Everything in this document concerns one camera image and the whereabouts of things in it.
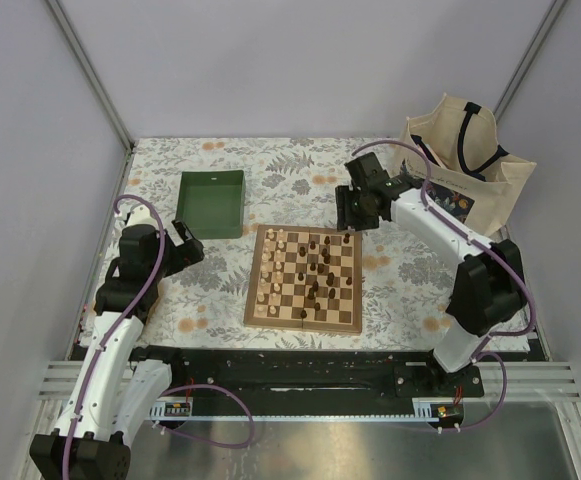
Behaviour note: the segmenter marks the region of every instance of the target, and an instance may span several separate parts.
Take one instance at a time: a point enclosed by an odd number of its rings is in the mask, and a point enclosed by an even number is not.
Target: floral mat
[[[170,225],[181,172],[242,169],[243,236],[204,240],[206,258],[162,282],[162,295],[141,345],[195,348],[429,350],[453,319],[444,313],[453,275],[417,237],[382,223],[363,238],[363,332],[360,336],[245,327],[246,294],[257,226],[336,226],[334,187],[348,183],[344,163],[369,139],[146,138],[139,141],[125,193],[152,202]],[[389,147],[377,150],[388,158]],[[115,224],[99,284],[117,255]],[[170,228],[177,242],[174,229]],[[92,309],[80,342],[88,345]],[[519,325],[506,325],[518,329]],[[525,337],[496,338],[496,350],[525,351]]]

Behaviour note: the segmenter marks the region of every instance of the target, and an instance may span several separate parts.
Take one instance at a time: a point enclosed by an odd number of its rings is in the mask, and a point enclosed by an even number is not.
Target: gray wall
[[[571,2],[501,122],[500,140],[539,163],[515,208],[549,344],[581,386],[581,2]]]
[[[494,107],[550,0],[63,0],[145,136],[395,134]]]
[[[62,358],[123,150],[40,0],[0,0],[0,479]]]

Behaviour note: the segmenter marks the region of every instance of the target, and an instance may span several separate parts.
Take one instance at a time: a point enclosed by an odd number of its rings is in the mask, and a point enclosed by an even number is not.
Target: metal sheet
[[[487,413],[469,405],[467,421]],[[191,422],[185,431],[241,441],[243,423]],[[149,424],[132,449],[129,480],[169,479],[575,479],[554,409],[506,405],[482,429],[437,436],[380,423],[260,423],[247,450],[223,450]]]

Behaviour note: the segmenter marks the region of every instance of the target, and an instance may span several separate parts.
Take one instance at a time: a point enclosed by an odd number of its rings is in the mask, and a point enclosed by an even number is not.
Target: chessboard
[[[260,225],[245,325],[361,333],[361,234]]]

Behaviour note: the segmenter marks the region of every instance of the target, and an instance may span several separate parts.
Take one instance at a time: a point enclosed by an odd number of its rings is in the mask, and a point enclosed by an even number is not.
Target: green box
[[[243,170],[182,172],[176,218],[200,240],[239,238],[245,186]]]

